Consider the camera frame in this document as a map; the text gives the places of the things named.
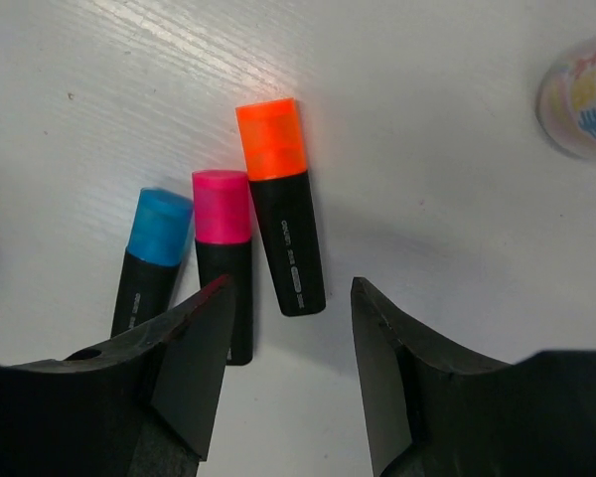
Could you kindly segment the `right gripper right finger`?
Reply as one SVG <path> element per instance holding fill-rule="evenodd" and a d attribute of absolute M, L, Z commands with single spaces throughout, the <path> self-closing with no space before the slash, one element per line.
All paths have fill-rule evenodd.
<path fill-rule="evenodd" d="M 515 364 L 474 352 L 351 290 L 355 352 L 376 476 L 596 476 L 596 351 Z"/>

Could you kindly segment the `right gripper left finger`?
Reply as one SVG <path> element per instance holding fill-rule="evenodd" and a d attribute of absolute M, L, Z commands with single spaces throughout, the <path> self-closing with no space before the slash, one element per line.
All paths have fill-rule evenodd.
<path fill-rule="evenodd" d="M 234 316 L 221 277 L 64 360 L 0 365 L 0 476 L 196 475 Z"/>

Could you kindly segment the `pink highlighter marker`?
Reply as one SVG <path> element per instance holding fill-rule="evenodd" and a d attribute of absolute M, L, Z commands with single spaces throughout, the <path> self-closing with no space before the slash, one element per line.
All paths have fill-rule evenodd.
<path fill-rule="evenodd" d="M 195 249 L 200 285 L 227 274 L 235 286 L 235 317 L 227 363 L 253 358 L 252 230 L 247 175 L 233 170 L 192 174 Z"/>

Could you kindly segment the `orange highlighter marker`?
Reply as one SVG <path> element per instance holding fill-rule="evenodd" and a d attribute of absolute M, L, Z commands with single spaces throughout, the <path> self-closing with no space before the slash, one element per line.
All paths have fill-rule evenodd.
<path fill-rule="evenodd" d="M 280 311 L 317 314 L 326 307 L 326 293 L 297 101 L 244 105 L 235 114 Z"/>

